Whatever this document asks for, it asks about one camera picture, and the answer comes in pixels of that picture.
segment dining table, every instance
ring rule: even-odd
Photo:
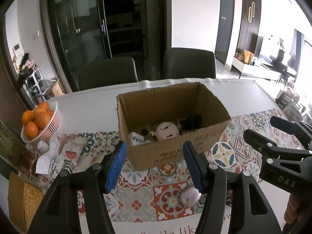
[[[271,116],[286,117],[275,100],[254,80],[209,78],[145,80],[65,94],[52,98],[57,101],[62,116],[59,133],[98,133],[102,136],[106,135],[107,138],[110,135],[110,138],[116,141],[116,138],[119,138],[116,97],[119,94],[191,82],[204,84],[217,96],[232,117],[219,142],[214,145],[213,149],[207,149],[205,152],[207,159],[218,163],[227,171],[239,173],[244,169],[249,170],[258,181],[282,227],[285,224],[284,212],[289,193],[259,178],[261,154],[244,142],[242,133],[245,129],[251,128],[277,141],[278,145],[289,148],[302,148],[302,146],[294,136],[270,126]],[[216,162],[217,151],[224,149],[232,151],[234,161],[229,162],[226,159],[223,161],[220,158]],[[102,150],[101,152],[103,155],[98,158],[88,154],[80,156],[76,172],[85,170],[95,162],[100,162],[104,155],[111,151]],[[44,184],[41,181],[39,179],[36,185],[43,187]],[[194,233],[206,197],[202,195],[191,208],[182,206],[179,202],[179,195],[189,184],[191,184],[191,178],[184,160],[139,172],[133,169],[130,161],[126,159],[116,188],[108,195],[104,195],[116,233]],[[89,233],[83,191],[78,191],[78,208],[82,233]],[[230,207],[226,206],[222,233],[227,233],[229,219]]]

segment door handle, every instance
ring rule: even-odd
[[[106,36],[104,19],[101,20],[101,29],[102,29],[102,32],[103,32],[104,36]]]

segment round black object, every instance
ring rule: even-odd
[[[149,131],[147,129],[142,129],[141,130],[142,136],[146,136],[146,135],[148,135],[148,133],[149,133]]]

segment wood slat wall panel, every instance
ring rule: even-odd
[[[255,2],[255,16],[252,22],[248,22],[248,10]],[[261,18],[261,0],[242,0],[241,12],[241,29],[239,32],[236,52],[241,53],[243,50],[248,50],[255,53],[255,46],[257,44],[259,26]]]

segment pink computer mouse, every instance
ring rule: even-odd
[[[180,203],[185,207],[192,207],[199,201],[201,193],[193,186],[185,187],[180,194]]]

